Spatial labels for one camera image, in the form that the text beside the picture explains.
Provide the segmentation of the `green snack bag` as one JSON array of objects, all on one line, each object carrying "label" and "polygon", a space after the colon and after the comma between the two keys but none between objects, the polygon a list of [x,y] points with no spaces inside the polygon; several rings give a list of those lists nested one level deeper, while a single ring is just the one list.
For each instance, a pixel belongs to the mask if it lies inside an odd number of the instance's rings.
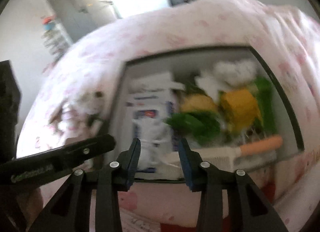
[{"label": "green snack bag", "polygon": [[204,90],[199,88],[195,82],[185,85],[185,89],[180,95],[179,111],[167,120],[167,124],[179,135],[190,137],[197,142],[199,146],[206,147],[231,143],[242,145],[276,134],[277,128],[272,106],[272,83],[264,77],[256,77],[251,83],[235,90],[242,88],[248,89],[257,99],[262,120],[256,119],[251,127],[240,133],[231,131],[220,106],[220,96],[225,92],[220,91],[218,101],[214,101],[217,105],[217,112],[180,111],[180,105],[186,96],[191,94],[204,94],[209,96]]}]

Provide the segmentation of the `white blue wet wipes pack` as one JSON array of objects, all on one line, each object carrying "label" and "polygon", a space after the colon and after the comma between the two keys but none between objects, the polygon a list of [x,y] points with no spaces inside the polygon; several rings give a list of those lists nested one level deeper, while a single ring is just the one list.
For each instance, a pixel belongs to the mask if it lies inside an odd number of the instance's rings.
[{"label": "white blue wet wipes pack", "polygon": [[155,179],[178,173],[166,157],[177,150],[177,136],[167,120],[177,111],[173,90],[159,89],[127,96],[127,123],[133,138],[141,142],[138,172]]}]

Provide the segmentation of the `yellow snack bag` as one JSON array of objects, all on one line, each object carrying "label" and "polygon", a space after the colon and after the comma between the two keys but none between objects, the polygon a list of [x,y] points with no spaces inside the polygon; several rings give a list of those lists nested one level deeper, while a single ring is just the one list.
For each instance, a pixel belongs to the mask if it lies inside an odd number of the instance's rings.
[{"label": "yellow snack bag", "polygon": [[221,94],[220,106],[234,133],[248,129],[256,119],[262,120],[258,101],[246,88]]},{"label": "yellow snack bag", "polygon": [[181,112],[210,111],[217,112],[217,105],[213,99],[204,94],[191,94],[183,99]]}]

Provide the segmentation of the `pink cartoon print bedsheet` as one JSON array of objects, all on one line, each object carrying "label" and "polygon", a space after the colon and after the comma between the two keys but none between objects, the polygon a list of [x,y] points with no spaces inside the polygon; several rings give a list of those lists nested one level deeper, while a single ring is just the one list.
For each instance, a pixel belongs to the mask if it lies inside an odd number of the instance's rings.
[{"label": "pink cartoon print bedsheet", "polygon": [[183,48],[249,45],[279,80],[305,151],[251,176],[289,231],[302,231],[319,203],[319,23],[292,6],[257,0],[197,0],[121,19],[78,41],[55,66],[23,124],[18,158],[64,143],[49,118],[67,95],[90,85],[114,97],[123,64]]}]

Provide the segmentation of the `black storage box white interior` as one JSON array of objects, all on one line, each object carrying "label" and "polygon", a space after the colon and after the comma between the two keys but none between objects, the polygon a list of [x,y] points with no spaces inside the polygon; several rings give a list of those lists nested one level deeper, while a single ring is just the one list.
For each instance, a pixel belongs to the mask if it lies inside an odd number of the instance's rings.
[{"label": "black storage box white interior", "polygon": [[109,132],[115,160],[140,139],[136,179],[181,183],[178,155],[187,142],[225,171],[255,170],[305,149],[285,86],[251,47],[204,47],[124,65]]}]

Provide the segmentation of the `orange handled white brush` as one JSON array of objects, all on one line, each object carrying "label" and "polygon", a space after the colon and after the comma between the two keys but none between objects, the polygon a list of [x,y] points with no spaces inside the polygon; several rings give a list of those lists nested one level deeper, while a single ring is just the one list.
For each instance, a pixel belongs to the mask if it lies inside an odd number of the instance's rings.
[{"label": "orange handled white brush", "polygon": [[[240,146],[205,147],[194,149],[202,160],[224,171],[243,168],[252,170],[276,160],[276,150],[283,145],[280,135],[270,136]],[[175,180],[182,177],[182,164],[177,151],[167,153],[156,167],[163,179]]]}]

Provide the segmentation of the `white plush toy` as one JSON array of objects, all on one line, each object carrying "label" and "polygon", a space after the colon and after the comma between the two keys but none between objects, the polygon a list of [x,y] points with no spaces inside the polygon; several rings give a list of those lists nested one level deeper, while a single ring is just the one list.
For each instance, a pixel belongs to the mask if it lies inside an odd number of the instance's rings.
[{"label": "white plush toy", "polygon": [[221,92],[228,92],[251,83],[258,75],[258,67],[250,59],[220,61],[210,69],[202,69],[195,77],[196,85],[204,90],[214,101]]}]

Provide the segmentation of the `white lint roller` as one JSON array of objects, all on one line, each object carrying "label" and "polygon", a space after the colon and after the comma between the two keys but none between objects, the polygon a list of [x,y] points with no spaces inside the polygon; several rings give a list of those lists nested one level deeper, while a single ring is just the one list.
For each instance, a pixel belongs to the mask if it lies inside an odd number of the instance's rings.
[{"label": "white lint roller", "polygon": [[129,82],[130,93],[142,93],[167,89],[184,90],[185,85],[180,82],[175,82],[172,73],[169,71],[135,78]]}]

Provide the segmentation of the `grey door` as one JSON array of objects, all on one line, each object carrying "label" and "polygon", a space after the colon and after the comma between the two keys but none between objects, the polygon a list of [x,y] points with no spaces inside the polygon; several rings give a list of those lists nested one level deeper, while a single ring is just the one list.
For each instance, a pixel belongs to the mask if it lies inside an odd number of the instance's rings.
[{"label": "grey door", "polygon": [[47,0],[71,42],[118,19],[112,0]]}]

